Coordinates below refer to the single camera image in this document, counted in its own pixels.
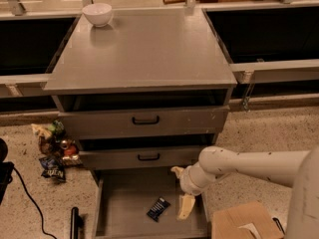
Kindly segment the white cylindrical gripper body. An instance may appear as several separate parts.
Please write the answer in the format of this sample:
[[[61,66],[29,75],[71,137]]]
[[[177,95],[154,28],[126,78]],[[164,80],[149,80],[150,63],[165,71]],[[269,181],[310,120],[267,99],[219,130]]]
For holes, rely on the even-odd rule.
[[[216,176],[207,173],[197,162],[185,168],[179,177],[180,188],[184,193],[200,195],[211,183],[216,181]]]

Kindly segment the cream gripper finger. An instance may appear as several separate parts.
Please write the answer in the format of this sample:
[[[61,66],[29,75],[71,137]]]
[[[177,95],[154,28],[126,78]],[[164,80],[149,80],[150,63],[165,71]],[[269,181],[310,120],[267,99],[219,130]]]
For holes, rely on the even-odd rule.
[[[195,204],[195,197],[193,195],[184,194],[179,197],[179,210],[176,216],[177,220],[186,220],[191,214]]]
[[[170,169],[173,172],[177,179],[182,179],[184,176],[184,168],[180,166],[174,166]]]

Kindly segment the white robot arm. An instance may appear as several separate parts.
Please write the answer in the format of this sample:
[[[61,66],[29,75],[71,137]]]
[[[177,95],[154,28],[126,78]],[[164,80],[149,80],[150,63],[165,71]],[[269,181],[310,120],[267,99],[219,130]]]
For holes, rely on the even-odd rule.
[[[259,178],[292,189],[286,239],[319,239],[319,147],[299,151],[234,152],[217,146],[204,148],[198,161],[171,169],[184,196],[179,220],[186,219],[194,198],[229,173]]]

